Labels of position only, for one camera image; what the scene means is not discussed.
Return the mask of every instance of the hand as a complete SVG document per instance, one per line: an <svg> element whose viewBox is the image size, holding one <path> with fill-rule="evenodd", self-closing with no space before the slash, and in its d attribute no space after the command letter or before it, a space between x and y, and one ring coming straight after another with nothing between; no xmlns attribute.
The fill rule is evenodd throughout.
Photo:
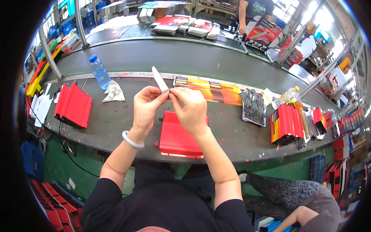
<svg viewBox="0 0 371 232"><path fill-rule="evenodd" d="M199 90L176 87L170 90L169 95L182 126L194 137L203 135L207 131L206 109L207 103Z"/></svg>
<svg viewBox="0 0 371 232"><path fill-rule="evenodd" d="M240 25L240 27L238 28L238 31L240 32L241 35L245 34L245 28L246 25Z"/></svg>
<svg viewBox="0 0 371 232"><path fill-rule="evenodd" d="M153 127L153 117L159 106L165 103L168 93L162 94L158 87L147 86L134 96L133 129L147 136Z"/></svg>

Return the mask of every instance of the wrist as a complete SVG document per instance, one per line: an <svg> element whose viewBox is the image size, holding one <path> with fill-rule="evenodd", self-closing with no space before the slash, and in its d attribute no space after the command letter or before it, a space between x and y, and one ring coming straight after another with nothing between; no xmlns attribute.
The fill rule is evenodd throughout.
<svg viewBox="0 0 371 232"><path fill-rule="evenodd" d="M145 129L133 127L128 133L128 138L137 144L142 144L147 137L148 132Z"/></svg>
<svg viewBox="0 0 371 232"><path fill-rule="evenodd" d="M202 141L203 139L207 139L209 137L210 133L212 134L211 129L210 129L210 127L207 126L204 130L192 135L192 137L198 143L199 141Z"/></svg>

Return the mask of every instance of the black shirt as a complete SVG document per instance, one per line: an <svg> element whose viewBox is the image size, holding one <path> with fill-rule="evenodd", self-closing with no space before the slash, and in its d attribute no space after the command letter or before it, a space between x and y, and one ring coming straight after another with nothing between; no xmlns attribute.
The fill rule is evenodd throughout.
<svg viewBox="0 0 371 232"><path fill-rule="evenodd" d="M220 204L215 212L176 183L154 183L122 199L110 179L99 179L81 214L84 231L138 231L158 226L176 231L248 231L251 219L242 200Z"/></svg>
<svg viewBox="0 0 371 232"><path fill-rule="evenodd" d="M246 8L246 25L248 22L253 21L254 17L257 15L265 18L266 15L272 16L274 3L272 0L241 0L248 2Z"/></svg>

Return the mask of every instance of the green floor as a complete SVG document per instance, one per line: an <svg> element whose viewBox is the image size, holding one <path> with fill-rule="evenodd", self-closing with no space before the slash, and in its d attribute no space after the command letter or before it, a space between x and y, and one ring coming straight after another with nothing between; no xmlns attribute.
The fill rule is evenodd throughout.
<svg viewBox="0 0 371 232"><path fill-rule="evenodd" d="M103 165L101 156L97 155L96 151L88 147L85 148L82 145L72 145L72 149L76 149L76 157L72 157L73 160L82 168L99 176ZM318 148L315 151L307 151L283 159L250 161L235 164L234 166L236 170L240 172L247 170L263 176L272 176L291 180L306 180L308 158L318 154L324 154L326 156L326 164L334 161L334 153L329 144ZM176 179L181 179L189 167L190 165L185 164L172 165L174 177ZM134 187L134 173L133 168L130 168L127 172L124 187L122 189L123 194L130 194L132 192ZM70 178L76 187L75 189L70 188L70 190L68 190L67 184L69 185L68 181ZM76 166L67 154L62 151L59 138L53 136L48 143L47 152L45 154L44 181L51 183L53 180L84 202L93 191L98 177L95 177ZM260 195L250 185L243 184L242 194L246 193Z"/></svg>

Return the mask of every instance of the woman's right hand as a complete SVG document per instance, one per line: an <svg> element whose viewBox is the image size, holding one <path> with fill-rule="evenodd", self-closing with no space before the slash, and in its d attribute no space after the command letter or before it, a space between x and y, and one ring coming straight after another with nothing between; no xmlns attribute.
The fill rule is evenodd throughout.
<svg viewBox="0 0 371 232"><path fill-rule="evenodd" d="M173 104L175 113L182 126L193 136L200 136L206 133L207 103L199 90L191 90L183 87L170 89L169 97Z"/></svg>

